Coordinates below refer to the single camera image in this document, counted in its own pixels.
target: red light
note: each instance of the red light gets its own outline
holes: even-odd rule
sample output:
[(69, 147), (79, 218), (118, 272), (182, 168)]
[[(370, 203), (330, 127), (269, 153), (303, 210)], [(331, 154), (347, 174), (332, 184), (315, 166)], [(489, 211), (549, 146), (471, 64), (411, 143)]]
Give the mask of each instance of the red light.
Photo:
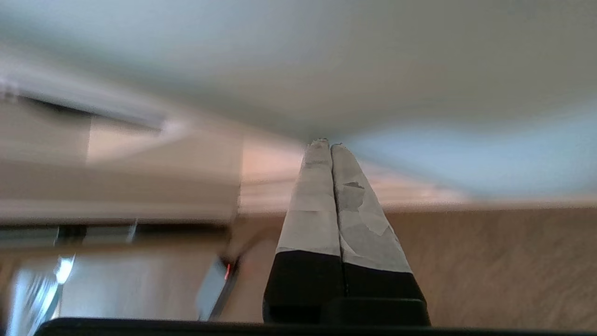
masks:
[(228, 280), (228, 275), (230, 275), (230, 264), (226, 266), (226, 274), (224, 275), (224, 280)]

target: gray tape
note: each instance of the gray tape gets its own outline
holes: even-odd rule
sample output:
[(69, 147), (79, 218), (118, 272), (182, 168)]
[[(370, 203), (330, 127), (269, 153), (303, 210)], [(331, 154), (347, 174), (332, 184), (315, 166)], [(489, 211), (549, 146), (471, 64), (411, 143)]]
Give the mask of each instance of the gray tape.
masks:
[(313, 141), (303, 157), (276, 253), (300, 250), (340, 256), (331, 168), (328, 141)]
[(355, 156), (342, 145), (333, 145), (331, 156), (343, 261), (377, 270), (412, 273)]

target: white ceiling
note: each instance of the white ceiling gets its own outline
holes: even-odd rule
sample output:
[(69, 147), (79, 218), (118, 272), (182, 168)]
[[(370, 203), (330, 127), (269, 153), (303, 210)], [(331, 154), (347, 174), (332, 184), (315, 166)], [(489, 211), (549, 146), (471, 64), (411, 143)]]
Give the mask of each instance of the white ceiling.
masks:
[(478, 197), (597, 193), (597, 1), (3, 0), (0, 30)]

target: beige wall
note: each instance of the beige wall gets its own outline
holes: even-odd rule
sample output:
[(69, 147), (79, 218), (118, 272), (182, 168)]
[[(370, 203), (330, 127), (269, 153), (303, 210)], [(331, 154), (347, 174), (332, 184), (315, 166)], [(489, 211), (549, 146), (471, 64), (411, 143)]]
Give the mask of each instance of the beige wall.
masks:
[(0, 158), (85, 163), (90, 118), (74, 118), (19, 101), (0, 101)]
[(219, 125), (164, 124), (156, 133), (95, 120), (88, 164), (119, 172), (240, 184), (242, 136)]
[[(597, 330), (597, 209), (391, 213), (388, 218), (434, 325)], [(252, 217), (242, 224), (258, 233), (282, 220)], [(275, 241), (267, 236), (246, 254), (224, 320), (261, 321)]]
[(0, 217), (230, 221), (237, 184), (0, 160)]

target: ceiling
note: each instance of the ceiling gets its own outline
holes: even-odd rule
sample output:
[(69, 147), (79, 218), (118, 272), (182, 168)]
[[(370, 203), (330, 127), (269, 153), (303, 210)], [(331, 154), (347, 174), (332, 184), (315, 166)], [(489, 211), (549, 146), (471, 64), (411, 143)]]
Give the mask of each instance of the ceiling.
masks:
[(477, 197), (597, 193), (596, 1), (3, 0), (0, 31)]

